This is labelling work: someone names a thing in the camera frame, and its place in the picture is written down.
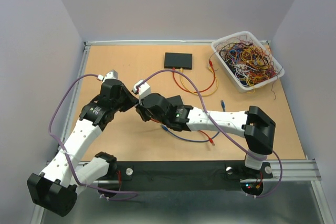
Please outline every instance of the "red cable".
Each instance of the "red cable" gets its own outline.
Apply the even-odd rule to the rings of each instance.
[[[211,87],[212,87],[212,85],[215,83],[215,80],[216,80],[216,74],[215,74],[215,69],[214,69],[214,66],[213,66],[213,64],[212,64],[212,61],[211,60],[209,60],[209,65],[210,65],[210,67],[211,67],[211,69],[212,69],[212,71],[213,71],[213,74],[214,74],[214,79],[213,79],[213,81],[212,81],[212,83],[211,83],[211,85],[209,86],[209,87],[207,87],[206,89],[204,89],[204,90],[201,90],[200,91],[200,93],[202,93],[202,92],[204,92],[204,91],[207,91],[208,89],[210,89]],[[188,93],[190,93],[188,90],[186,90],[186,89],[184,89],[184,88],[182,88],[181,86],[180,86],[180,84],[177,82],[177,80],[175,79],[175,73],[173,72],[173,79],[174,79],[174,81],[175,81],[175,83],[176,83],[176,85],[180,88],[180,89],[182,89],[183,91],[185,91],[185,92],[188,92]]]
[[[261,186],[261,183],[263,182],[263,181],[262,181],[262,172],[260,172],[260,175],[261,175],[261,180],[260,180],[260,183],[259,183],[259,185],[258,185],[259,187]]]
[[[206,134],[204,131],[199,131],[199,132],[201,132],[201,133],[203,133],[204,135],[206,135],[206,137],[208,138],[209,142],[210,142],[212,145],[215,145],[214,140],[213,140],[208,134]]]
[[[119,186],[121,186],[121,172],[118,170],[116,172],[117,176],[118,176],[118,183],[119,183]]]
[[[159,121],[157,121],[157,120],[155,120],[155,119],[152,119],[152,118],[151,118],[151,120],[152,120],[153,122],[155,122],[155,123],[161,123],[161,122],[159,122]]]

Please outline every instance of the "wooden table surface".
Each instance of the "wooden table surface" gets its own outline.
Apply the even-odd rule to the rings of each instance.
[[[199,89],[204,89],[212,82],[212,74],[207,69],[207,61],[213,53],[210,45],[109,45],[91,46],[85,73],[105,75],[114,69],[118,79],[131,90],[135,83],[147,78],[152,73],[163,69],[165,52],[183,52],[193,54],[193,69],[184,70]],[[212,57],[215,69],[219,66],[216,57]],[[224,100],[226,111],[248,110],[250,105],[259,106],[275,122],[276,132],[274,150],[281,159],[304,159],[301,143],[291,116],[288,103],[278,80],[273,86],[266,85],[255,93],[239,93],[219,67],[216,71],[219,80],[217,92],[204,97],[208,110],[221,111],[220,100]],[[161,73],[148,81],[152,92],[168,98],[181,95],[183,103],[201,108],[198,96],[186,93],[174,83],[172,74]],[[100,91],[101,82],[93,77],[83,80],[76,107],[75,121],[81,108]],[[195,140],[206,138],[199,132],[176,132],[179,136]],[[247,148],[244,138],[232,137]],[[189,143],[174,138],[161,129],[155,122],[143,122],[135,109],[125,113],[116,113],[102,134],[94,141],[83,157],[90,161],[100,151],[117,157],[120,161],[204,161],[204,160],[239,160],[245,153],[220,134],[210,143]]]

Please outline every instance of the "blue cable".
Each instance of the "blue cable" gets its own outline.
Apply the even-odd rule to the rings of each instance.
[[[222,109],[223,111],[225,111],[225,103],[223,100],[220,101],[220,104],[222,106]],[[186,141],[186,142],[191,142],[191,143],[206,143],[206,142],[209,142],[209,140],[202,140],[202,141],[197,141],[197,140],[191,140],[191,139],[186,139],[186,138],[183,138],[183,137],[180,137],[178,135],[176,135],[175,133],[173,133],[172,131],[170,131],[166,126],[164,126],[163,124],[161,124],[161,128],[165,131],[167,131],[169,134],[175,136],[176,138],[180,139],[180,140],[183,140],[183,141]],[[212,139],[214,139],[216,136],[219,135],[220,132],[217,132],[213,137]]]

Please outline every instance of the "gray wall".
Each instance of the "gray wall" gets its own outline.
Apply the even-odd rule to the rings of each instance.
[[[84,41],[272,39],[293,0],[62,0]]]
[[[0,223],[30,223],[26,181],[55,154],[48,121],[78,72],[83,47],[61,0],[0,0],[0,6]]]
[[[295,0],[272,41],[305,152],[316,158],[336,220],[336,2]]]

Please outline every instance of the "plastic storage bin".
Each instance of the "plastic storage bin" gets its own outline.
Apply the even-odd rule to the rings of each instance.
[[[263,50],[266,50],[266,48],[263,46],[263,44],[260,43],[260,41],[249,31],[241,31],[239,33],[235,33],[235,34],[231,34],[229,36],[223,37],[221,39],[218,39],[214,42],[211,43],[211,47],[213,49],[213,51],[215,52],[218,61],[220,62],[220,65],[222,65],[224,72],[227,74],[227,76],[231,79],[232,83],[236,86],[236,88],[238,89],[238,91],[240,93],[244,93],[244,92],[248,92],[248,91],[253,91],[253,89],[257,89],[260,88],[262,86],[265,86],[266,84],[275,82],[278,78],[282,77],[285,74],[285,71],[283,69],[283,67],[279,64],[279,62],[277,62],[277,60],[270,55],[270,57],[272,57],[273,63],[274,63],[274,69],[276,71],[280,71],[280,73],[277,76],[274,76],[271,79],[268,79],[266,81],[263,81],[261,83],[258,83],[252,87],[245,87],[241,84],[241,82],[236,78],[236,76],[232,73],[232,71],[229,69],[229,67],[227,66],[227,64],[224,62],[224,60],[221,58],[221,56],[219,55],[219,53],[217,52],[216,48],[219,44],[228,44],[230,42],[239,42],[239,40],[237,40],[236,38],[241,38],[241,37],[246,36],[246,40],[252,40],[253,43],[258,46],[261,47]]]

